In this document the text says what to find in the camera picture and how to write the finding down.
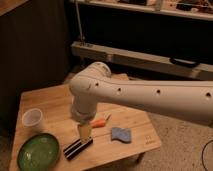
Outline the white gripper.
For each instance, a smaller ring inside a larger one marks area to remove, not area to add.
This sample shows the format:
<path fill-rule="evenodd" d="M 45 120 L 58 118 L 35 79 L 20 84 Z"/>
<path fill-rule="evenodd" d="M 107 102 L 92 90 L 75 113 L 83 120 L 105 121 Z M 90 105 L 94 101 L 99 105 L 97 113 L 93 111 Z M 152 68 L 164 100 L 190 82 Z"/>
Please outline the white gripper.
<path fill-rule="evenodd" d="M 87 122 L 93 120 L 95 115 L 95 110 L 86 113 L 78 112 L 76 109 L 71 110 L 71 118 L 76 122 L 84 123 L 78 125 L 78 132 L 82 142 L 87 142 L 91 136 L 92 127 Z"/>

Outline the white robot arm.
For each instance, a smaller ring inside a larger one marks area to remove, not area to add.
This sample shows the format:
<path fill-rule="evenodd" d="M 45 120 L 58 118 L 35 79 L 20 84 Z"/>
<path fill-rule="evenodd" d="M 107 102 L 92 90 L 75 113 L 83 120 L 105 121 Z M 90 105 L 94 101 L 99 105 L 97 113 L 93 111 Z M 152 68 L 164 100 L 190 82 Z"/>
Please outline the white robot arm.
<path fill-rule="evenodd" d="M 110 68 L 94 62 L 69 82 L 71 117 L 80 139 L 91 136 L 90 121 L 99 103 L 118 104 L 213 127 L 213 81 L 134 81 L 111 77 Z"/>

